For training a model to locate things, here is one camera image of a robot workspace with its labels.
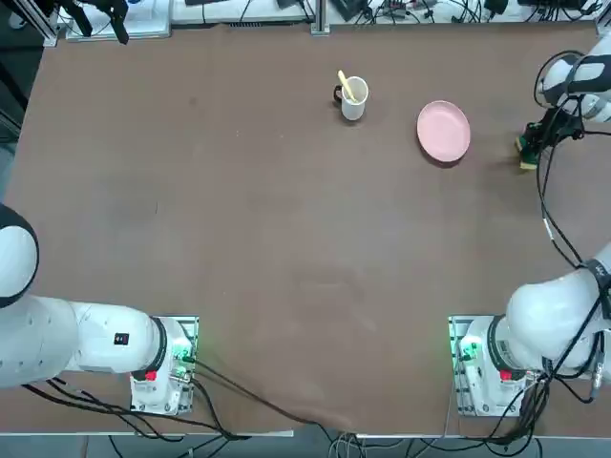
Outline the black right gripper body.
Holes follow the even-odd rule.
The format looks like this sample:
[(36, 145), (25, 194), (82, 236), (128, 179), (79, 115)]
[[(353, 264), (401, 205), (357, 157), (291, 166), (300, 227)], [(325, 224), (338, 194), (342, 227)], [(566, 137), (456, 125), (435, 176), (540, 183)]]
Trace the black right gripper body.
[(568, 114), (562, 108), (548, 109), (543, 118), (552, 118), (555, 127), (550, 142), (562, 142), (570, 138), (579, 140), (584, 137), (581, 118), (575, 114)]

